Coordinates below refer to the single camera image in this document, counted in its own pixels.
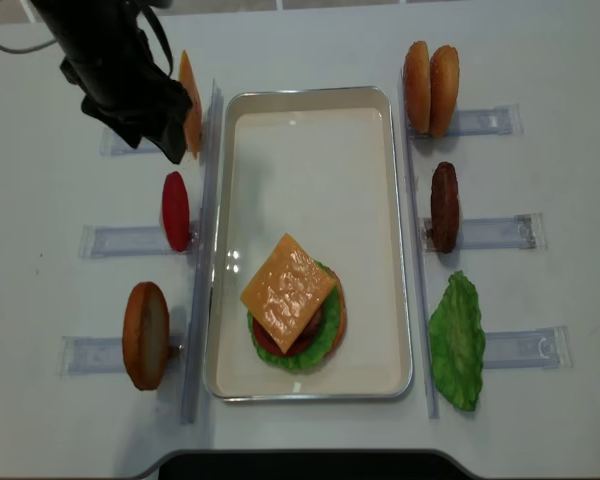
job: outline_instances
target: cable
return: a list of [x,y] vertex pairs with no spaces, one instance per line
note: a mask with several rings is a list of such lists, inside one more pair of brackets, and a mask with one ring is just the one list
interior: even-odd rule
[[40,45],[34,45],[33,47],[28,48],[9,48],[0,45],[0,50],[6,53],[10,53],[12,55],[23,55],[25,53],[37,52],[38,50],[42,50],[43,48],[47,48],[49,45],[53,45],[56,43],[56,39],[49,40],[47,42],[41,43]]

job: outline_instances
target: metal tray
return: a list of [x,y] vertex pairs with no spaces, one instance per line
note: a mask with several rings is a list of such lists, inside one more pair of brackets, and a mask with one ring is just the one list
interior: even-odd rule
[[[227,107],[208,390],[227,401],[390,398],[411,381],[391,106],[375,87],[248,93]],[[263,363],[240,294],[288,232],[340,277],[348,327],[318,370]]]

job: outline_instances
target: brown patty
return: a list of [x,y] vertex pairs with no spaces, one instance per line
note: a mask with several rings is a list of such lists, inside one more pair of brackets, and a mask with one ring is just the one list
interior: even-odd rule
[[431,182],[431,236],[441,253],[450,253],[456,246],[460,227],[458,179],[452,164],[442,162]]
[[322,309],[319,308],[316,313],[314,313],[311,320],[300,335],[298,335],[298,340],[304,340],[305,338],[313,338],[313,336],[318,332],[318,328],[320,328],[320,324],[322,323]]

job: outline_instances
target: bottom bun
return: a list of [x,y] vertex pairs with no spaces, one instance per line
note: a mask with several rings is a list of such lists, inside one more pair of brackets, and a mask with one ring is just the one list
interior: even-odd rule
[[403,89],[411,126],[419,133],[429,131],[431,82],[427,42],[415,42],[404,60]]
[[127,301],[122,329],[122,359],[138,390],[155,390],[169,356],[169,310],[160,288],[136,285]]

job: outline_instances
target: lettuce leaf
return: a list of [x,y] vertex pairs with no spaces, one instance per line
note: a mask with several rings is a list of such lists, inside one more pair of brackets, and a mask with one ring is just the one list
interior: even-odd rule
[[[320,262],[316,263],[324,271],[327,271],[325,266]],[[310,370],[319,366],[325,355],[331,351],[333,341],[335,340],[336,335],[338,334],[338,328],[340,327],[340,299],[338,298],[337,287],[333,287],[331,293],[327,295],[327,298],[322,303],[321,308],[322,323],[320,323],[320,327],[313,337],[311,344],[304,352],[294,355],[293,357],[279,357],[262,348],[253,335],[253,315],[251,312],[247,312],[251,341],[253,342],[254,347],[256,347],[256,352],[258,352],[260,359],[269,365],[284,368],[285,370],[292,372]]]
[[453,406],[469,412],[482,390],[486,339],[481,319],[476,287],[455,272],[429,321],[429,344],[436,388]]

